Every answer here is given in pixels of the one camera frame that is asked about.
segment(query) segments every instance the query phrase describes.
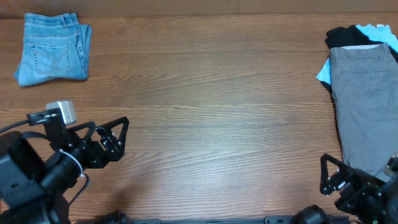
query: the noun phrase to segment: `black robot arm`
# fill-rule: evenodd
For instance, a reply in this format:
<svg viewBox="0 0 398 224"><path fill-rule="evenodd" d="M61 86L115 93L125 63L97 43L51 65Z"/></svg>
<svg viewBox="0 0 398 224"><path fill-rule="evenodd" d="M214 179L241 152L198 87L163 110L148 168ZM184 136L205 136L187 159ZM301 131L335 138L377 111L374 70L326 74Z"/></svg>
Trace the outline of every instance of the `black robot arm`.
<svg viewBox="0 0 398 224"><path fill-rule="evenodd" d="M327 162L338 169L329 177ZM330 195L338 191L335 202L340 211L356 215L363 223L398 223L398 158L394 155L386 165L385 173L391 180L385 183L360 169L354 169L334 157L321 157L320 192Z"/></svg>
<svg viewBox="0 0 398 224"><path fill-rule="evenodd" d="M129 120L119 118L101 126L90 121L66 128L75 123L73 105L59 101L59 107L28 114L30 125L43 124L46 135L18 131L0 136L0 199L10 209L0 215L0 224L69 223L68 202L62 194L73 187L87 168L104 168L124 155ZM112 128L122 125L117 138ZM87 129L84 137L77 131ZM97 131L100 142L91 135ZM27 138L45 138L55 151L43 161L28 143Z"/></svg>

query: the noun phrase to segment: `wooden table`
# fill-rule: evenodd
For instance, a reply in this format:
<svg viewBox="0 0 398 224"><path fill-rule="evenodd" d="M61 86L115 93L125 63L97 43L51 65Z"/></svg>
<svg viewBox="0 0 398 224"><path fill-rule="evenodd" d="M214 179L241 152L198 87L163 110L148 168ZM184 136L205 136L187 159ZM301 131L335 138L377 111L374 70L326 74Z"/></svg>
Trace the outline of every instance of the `wooden table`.
<svg viewBox="0 0 398 224"><path fill-rule="evenodd" d="M341 158L332 100L315 79L328 57L325 33L368 23L397 32L397 13L80 22L93 27L89 79L19 88L24 21L0 20L0 126L56 100L73 100L81 123L130 119L125 156L87 170L91 185L71 220L116 209L131 218L254 218L313 203L341 214L338 194L318 189L320 156ZM44 159L53 153L30 142Z"/></svg>

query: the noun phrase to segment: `light blue shirt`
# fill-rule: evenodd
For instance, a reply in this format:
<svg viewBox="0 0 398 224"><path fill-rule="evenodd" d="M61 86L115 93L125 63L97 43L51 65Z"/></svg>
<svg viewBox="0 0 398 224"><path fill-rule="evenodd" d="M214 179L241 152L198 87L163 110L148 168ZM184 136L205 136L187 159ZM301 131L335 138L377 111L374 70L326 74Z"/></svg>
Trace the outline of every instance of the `light blue shirt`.
<svg viewBox="0 0 398 224"><path fill-rule="evenodd" d="M377 28L368 24L366 26L356 25L363 34L369 37L369 40L380 41L387 43L392 49L398 52L398 40L397 37L392 34L390 26L377 25ZM331 84L330 79L330 59L326 60L326 63L322 67L321 71L317 75L319 81L327 82Z"/></svg>

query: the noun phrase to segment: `white cable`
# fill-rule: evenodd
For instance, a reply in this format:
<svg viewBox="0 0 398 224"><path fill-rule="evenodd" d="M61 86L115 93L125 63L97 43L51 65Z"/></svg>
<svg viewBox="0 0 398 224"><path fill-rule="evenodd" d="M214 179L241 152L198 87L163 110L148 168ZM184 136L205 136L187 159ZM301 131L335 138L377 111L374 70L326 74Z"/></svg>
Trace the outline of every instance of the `white cable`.
<svg viewBox="0 0 398 224"><path fill-rule="evenodd" d="M85 175L83 174L83 168L81 167L79 161L77 161L77 159L74 158L73 155L71 155L71 154L65 152L65 151L62 150L62 149L60 149L60 152L62 152L62 153L64 153L65 155L69 156L71 159L73 159L73 160L76 162L76 164L77 164L77 165L79 166L79 168L80 168L80 177L84 177Z"/></svg>

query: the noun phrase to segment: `wood grain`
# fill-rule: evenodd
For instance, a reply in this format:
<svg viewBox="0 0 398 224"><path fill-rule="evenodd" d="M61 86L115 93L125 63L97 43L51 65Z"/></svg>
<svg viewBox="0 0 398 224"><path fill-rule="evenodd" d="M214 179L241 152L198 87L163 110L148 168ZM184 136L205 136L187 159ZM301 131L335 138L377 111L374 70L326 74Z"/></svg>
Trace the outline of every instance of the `wood grain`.
<svg viewBox="0 0 398 224"><path fill-rule="evenodd" d="M329 93L315 79L326 31L390 24L397 13L86 18L89 79L19 88L23 20L0 20L0 126L55 100L80 122L130 119L126 155L88 170L70 218L121 209L132 218L293 214L319 193L323 153L341 158ZM40 131L41 127L21 127ZM31 141L45 159L46 142ZM66 194L71 199L83 180Z"/></svg>
<svg viewBox="0 0 398 224"><path fill-rule="evenodd" d="M23 13L15 7L13 2L0 0L0 18L21 18Z"/></svg>
<svg viewBox="0 0 398 224"><path fill-rule="evenodd" d="M261 13L396 12L391 0L0 0L15 5L21 13L0 16L22 17L33 12L48 16L76 12L83 17L179 16Z"/></svg>

